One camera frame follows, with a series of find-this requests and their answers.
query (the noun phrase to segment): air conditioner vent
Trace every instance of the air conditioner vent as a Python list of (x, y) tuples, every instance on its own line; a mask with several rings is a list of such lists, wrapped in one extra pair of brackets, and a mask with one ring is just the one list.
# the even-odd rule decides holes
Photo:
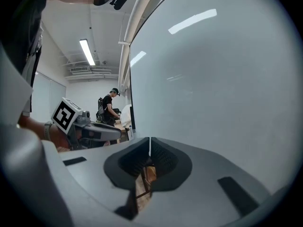
[(70, 68), (71, 72), (89, 71), (88, 66)]

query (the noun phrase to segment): wall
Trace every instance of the wall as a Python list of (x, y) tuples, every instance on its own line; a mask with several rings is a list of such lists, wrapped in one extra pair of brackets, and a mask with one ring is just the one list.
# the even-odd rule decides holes
[(64, 78), (65, 67), (61, 66), (66, 63), (66, 58), (62, 57), (60, 49), (53, 41), (45, 26), (42, 26), (42, 28), (44, 30), (43, 45), (37, 71), (46, 75), (50, 79), (67, 86), (69, 83)]
[(130, 48), (146, 53), (131, 66), (138, 136), (216, 152), (271, 193), (289, 184), (303, 155), (297, 38), (275, 0), (165, 0)]
[[(96, 120), (98, 110), (98, 99), (104, 98), (109, 94), (112, 88), (118, 88), (118, 80), (102, 79), (99, 81), (70, 83), (66, 88), (66, 97), (90, 112), (92, 121)], [(120, 111), (125, 107), (125, 97), (116, 96), (113, 98), (113, 108), (119, 108)]]

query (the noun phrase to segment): wrist strap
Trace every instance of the wrist strap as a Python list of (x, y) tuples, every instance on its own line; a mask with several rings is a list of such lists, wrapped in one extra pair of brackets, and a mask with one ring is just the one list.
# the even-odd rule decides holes
[(50, 130), (52, 124), (53, 124), (52, 121), (46, 122), (44, 124), (44, 139), (45, 140), (51, 141), (51, 136), (49, 134), (49, 130)]

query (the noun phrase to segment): fluorescent light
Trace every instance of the fluorescent light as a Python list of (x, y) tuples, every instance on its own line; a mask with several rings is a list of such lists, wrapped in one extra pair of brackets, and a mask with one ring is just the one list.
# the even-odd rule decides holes
[(199, 22), (203, 19), (207, 19), (207, 18), (214, 17), (214, 16), (217, 16), (217, 10), (216, 9), (211, 9), (211, 10), (205, 11), (203, 13), (193, 15), (192, 17), (184, 20), (183, 22), (178, 23), (178, 24), (174, 25), (173, 27), (171, 27), (169, 29), (169, 32), (173, 35), (181, 29), (184, 29), (188, 26), (191, 26), (191, 25), (193, 25), (193, 24), (195, 24), (195, 23), (197, 23), (197, 22)]
[(143, 56), (145, 56), (146, 53), (144, 51), (140, 51), (139, 54), (137, 54), (132, 60), (131, 60), (131, 67), (138, 62)]
[(91, 66), (94, 66), (95, 63), (94, 63), (93, 57), (91, 56), (91, 53), (90, 53), (90, 50), (89, 50), (89, 44), (87, 43), (87, 39), (80, 40), (80, 44), (81, 44), (82, 50), (84, 51), (86, 59), (89, 61), (89, 64)]

